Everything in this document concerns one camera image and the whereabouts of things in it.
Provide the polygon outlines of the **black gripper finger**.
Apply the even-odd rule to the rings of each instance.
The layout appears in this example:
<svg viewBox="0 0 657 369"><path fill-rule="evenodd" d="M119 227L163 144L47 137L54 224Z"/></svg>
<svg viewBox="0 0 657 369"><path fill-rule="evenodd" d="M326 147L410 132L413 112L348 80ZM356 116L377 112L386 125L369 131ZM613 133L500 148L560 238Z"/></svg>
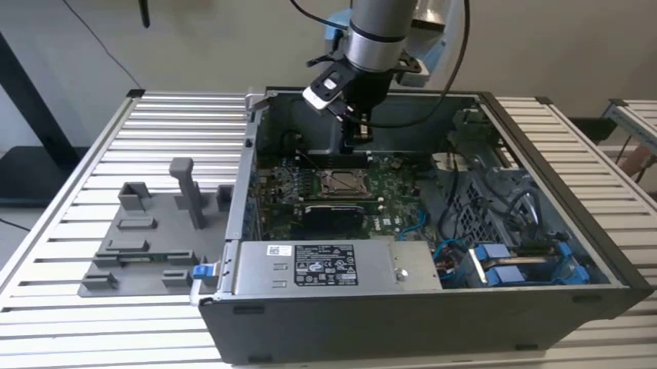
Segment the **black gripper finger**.
<svg viewBox="0 0 657 369"><path fill-rule="evenodd" d="M354 134L358 131L358 125L350 113L344 113L340 115L340 122L342 127L340 153L342 155L350 155L353 154L354 147L356 147Z"/></svg>

